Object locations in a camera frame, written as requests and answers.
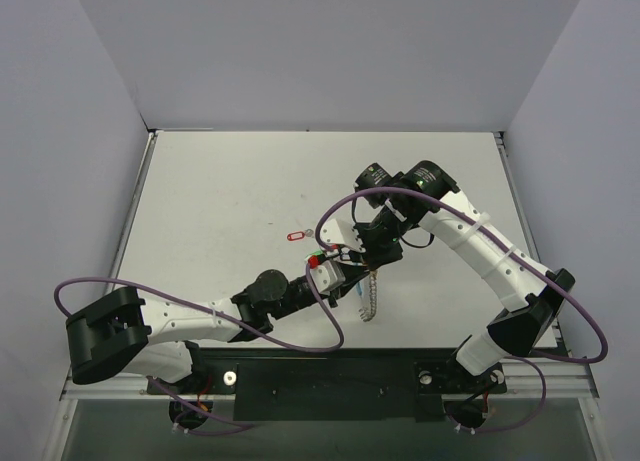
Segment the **black tag key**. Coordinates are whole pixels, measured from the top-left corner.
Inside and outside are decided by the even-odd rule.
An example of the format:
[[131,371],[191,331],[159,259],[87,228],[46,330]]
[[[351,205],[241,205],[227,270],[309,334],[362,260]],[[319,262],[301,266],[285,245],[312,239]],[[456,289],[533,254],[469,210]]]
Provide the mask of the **black tag key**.
[[336,249],[331,253],[331,258],[336,260],[337,262],[350,262],[350,250],[348,248]]

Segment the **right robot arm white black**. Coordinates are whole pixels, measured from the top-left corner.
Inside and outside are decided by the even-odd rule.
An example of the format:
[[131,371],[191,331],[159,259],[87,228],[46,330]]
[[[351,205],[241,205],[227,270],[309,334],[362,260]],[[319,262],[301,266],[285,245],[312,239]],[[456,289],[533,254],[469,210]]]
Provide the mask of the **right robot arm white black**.
[[364,191],[375,218],[356,229],[371,267],[402,256],[400,239],[421,228],[442,241],[487,283],[502,311],[480,333],[469,336],[447,364],[449,383],[468,390],[502,358],[528,356],[564,303],[558,288],[571,291],[574,276],[536,262],[504,237],[437,164],[421,161],[390,175],[373,163],[354,183]]

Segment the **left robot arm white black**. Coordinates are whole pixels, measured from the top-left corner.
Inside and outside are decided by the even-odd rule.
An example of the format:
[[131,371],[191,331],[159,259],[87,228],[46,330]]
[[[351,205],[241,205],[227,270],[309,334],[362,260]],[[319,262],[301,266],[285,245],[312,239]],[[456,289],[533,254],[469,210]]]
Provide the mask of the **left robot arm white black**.
[[313,305],[328,311],[369,273],[323,257],[310,257],[307,267],[293,280],[267,270],[240,293],[203,303],[118,280],[66,320],[72,380],[89,385],[127,372],[195,392],[206,378],[197,341],[270,340],[274,321]]

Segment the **red tag key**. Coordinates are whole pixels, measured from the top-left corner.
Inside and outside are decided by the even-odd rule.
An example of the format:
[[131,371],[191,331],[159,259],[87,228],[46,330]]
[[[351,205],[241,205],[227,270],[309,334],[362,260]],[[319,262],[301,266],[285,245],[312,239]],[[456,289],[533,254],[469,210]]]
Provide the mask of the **red tag key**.
[[313,236],[314,236],[314,230],[306,229],[306,230],[290,232],[286,235],[286,239],[290,242],[294,242],[294,241],[303,240],[305,238],[312,238]]

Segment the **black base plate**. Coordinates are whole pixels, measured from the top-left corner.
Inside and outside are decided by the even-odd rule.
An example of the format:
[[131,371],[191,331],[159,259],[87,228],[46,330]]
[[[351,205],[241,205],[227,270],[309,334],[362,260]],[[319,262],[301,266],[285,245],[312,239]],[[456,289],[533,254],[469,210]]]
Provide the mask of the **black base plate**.
[[328,354],[283,349],[204,348],[196,372],[174,385],[147,387],[220,401],[240,422],[436,421],[455,401],[503,394],[500,364],[474,377],[453,365],[451,348],[347,348]]

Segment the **aluminium rail frame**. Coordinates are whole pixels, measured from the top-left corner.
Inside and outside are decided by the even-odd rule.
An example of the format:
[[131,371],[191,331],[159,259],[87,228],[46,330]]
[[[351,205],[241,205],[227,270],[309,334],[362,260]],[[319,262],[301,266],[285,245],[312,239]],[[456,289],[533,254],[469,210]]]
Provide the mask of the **aluminium rail frame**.
[[[159,131],[149,142],[115,276],[192,302],[226,298],[260,272],[303,272],[313,228],[371,162],[393,171],[442,166],[516,243],[527,242],[503,156],[490,132]],[[499,307],[443,244],[409,250],[382,272],[381,310],[358,318],[350,294],[336,310],[345,348],[453,348]],[[67,460],[592,460],[582,411],[589,372],[544,359],[505,364],[507,390],[490,397],[490,432],[457,433],[441,418],[259,421],[238,434],[208,422],[202,436],[172,433],[166,397],[130,374],[80,387]]]

